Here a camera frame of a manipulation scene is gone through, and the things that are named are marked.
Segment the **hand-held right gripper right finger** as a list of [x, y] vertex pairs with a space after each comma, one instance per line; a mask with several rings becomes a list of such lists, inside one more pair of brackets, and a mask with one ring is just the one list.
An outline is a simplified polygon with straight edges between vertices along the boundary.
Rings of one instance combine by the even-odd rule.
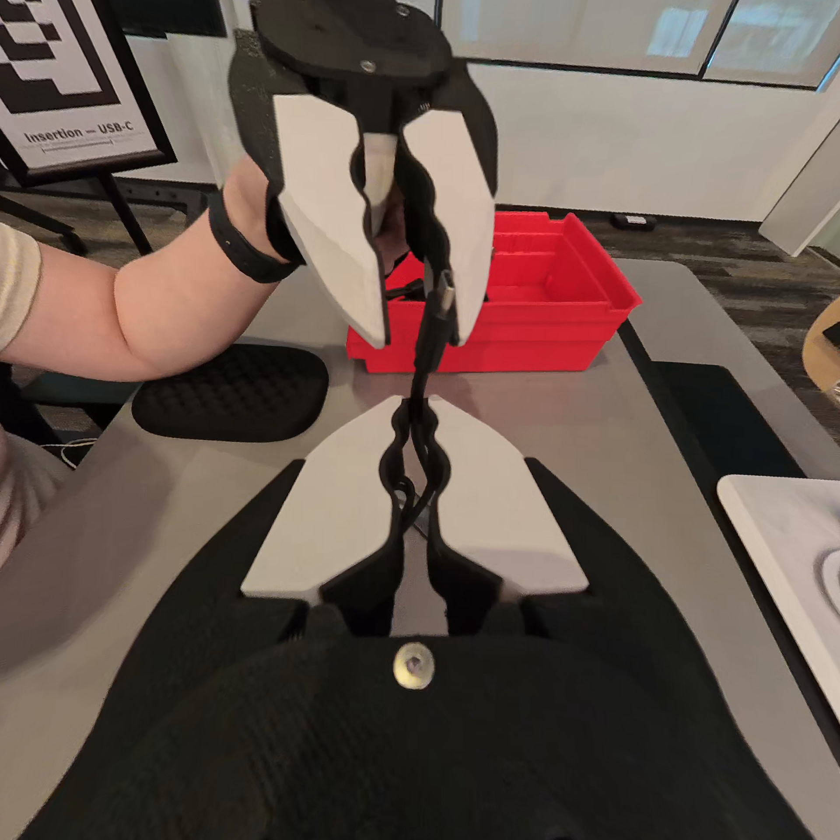
[[443, 397], [428, 406], [449, 466], [437, 497], [444, 546], [497, 577], [502, 599], [583, 592], [589, 582], [522, 453]]

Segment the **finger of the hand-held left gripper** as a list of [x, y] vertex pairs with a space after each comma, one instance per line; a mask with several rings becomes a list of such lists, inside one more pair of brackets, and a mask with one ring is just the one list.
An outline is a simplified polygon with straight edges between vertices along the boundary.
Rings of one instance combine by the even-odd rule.
[[458, 111], [428, 110], [402, 131], [411, 173], [426, 188], [421, 219], [427, 259], [447, 272], [454, 292], [455, 345], [465, 345], [484, 305], [495, 226], [495, 200]]
[[345, 322], [376, 349], [390, 339], [375, 239], [394, 183], [396, 136], [363, 133], [351, 112], [310, 94], [273, 97], [279, 206]]

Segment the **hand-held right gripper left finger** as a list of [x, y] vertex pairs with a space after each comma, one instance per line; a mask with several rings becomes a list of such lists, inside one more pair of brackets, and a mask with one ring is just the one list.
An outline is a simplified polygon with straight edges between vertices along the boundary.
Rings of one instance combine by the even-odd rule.
[[387, 458], [403, 445], [392, 395], [335, 430], [304, 459], [255, 560], [243, 595], [299, 601], [382, 601], [402, 579], [402, 510]]

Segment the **person's left forearm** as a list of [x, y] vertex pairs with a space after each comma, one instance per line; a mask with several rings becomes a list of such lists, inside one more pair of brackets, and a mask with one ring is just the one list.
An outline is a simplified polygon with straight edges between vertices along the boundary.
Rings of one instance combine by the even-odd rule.
[[38, 243], [38, 289], [2, 362], [114, 382], [191, 370], [247, 329], [277, 288], [238, 271], [204, 213], [121, 269]]

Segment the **person's left hand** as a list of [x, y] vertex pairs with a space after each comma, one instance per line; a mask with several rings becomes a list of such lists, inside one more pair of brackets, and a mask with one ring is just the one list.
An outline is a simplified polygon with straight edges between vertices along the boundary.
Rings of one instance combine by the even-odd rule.
[[268, 181], [253, 159], [244, 154], [232, 167], [223, 188], [228, 218], [259, 252], [279, 261], [266, 230]]

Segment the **red plastic bin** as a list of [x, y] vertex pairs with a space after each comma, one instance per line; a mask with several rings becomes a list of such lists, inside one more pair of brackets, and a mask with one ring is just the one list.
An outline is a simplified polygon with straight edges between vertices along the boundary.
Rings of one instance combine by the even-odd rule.
[[584, 371], [642, 299], [572, 213], [496, 212], [486, 301], [442, 373]]

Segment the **black wrist rest pad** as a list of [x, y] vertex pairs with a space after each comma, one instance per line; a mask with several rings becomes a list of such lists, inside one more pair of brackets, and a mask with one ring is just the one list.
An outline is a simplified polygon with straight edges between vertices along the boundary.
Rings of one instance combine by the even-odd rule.
[[144, 383], [133, 420], [167, 438], [263, 444], [306, 432], [329, 390], [314, 353], [279, 345], [235, 344], [195, 369]]

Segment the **black easel stand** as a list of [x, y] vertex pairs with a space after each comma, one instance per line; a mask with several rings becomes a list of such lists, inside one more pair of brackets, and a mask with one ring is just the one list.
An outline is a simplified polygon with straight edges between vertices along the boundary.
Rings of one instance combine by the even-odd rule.
[[41, 230], [58, 236], [60, 242], [74, 255], [88, 255], [88, 247], [74, 227], [45, 213], [41, 213], [31, 206], [21, 204], [21, 202], [7, 196], [7, 193], [33, 193], [68, 198], [90, 198], [107, 202], [117, 214], [140, 255], [146, 256], [153, 252], [151, 243], [143, 231], [139, 220], [134, 215], [129, 202], [119, 189], [119, 184], [111, 174], [73, 179], [66, 178], [49, 184], [24, 186], [8, 168], [2, 166], [1, 190], [2, 214], [13, 217], [17, 221], [34, 225]]

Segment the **black framed glass window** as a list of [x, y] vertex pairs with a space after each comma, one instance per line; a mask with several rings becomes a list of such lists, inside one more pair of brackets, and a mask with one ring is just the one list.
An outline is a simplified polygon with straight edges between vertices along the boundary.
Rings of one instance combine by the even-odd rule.
[[455, 53], [478, 63], [824, 90], [838, 1], [443, 1]]

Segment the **black table mat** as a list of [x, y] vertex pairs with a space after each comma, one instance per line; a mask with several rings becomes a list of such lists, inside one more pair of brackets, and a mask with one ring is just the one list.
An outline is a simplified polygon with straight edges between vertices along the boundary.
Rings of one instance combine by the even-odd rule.
[[617, 334], [726, 540], [823, 739], [839, 761], [837, 717], [718, 497], [718, 482], [725, 476], [803, 479], [805, 472], [727, 368], [654, 361], [629, 321]]

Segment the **black framed marker sign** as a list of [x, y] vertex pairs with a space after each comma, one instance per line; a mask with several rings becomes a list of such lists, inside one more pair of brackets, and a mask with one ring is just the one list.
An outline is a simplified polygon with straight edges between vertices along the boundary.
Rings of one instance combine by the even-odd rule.
[[22, 186], [177, 162], [108, 2], [1, 2], [1, 131]]

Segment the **wooden backing board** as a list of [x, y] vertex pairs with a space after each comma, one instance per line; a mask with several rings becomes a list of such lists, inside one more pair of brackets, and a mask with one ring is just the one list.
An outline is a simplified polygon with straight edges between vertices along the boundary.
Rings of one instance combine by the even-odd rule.
[[809, 328], [802, 348], [804, 369], [815, 387], [839, 401], [839, 299], [832, 301]]

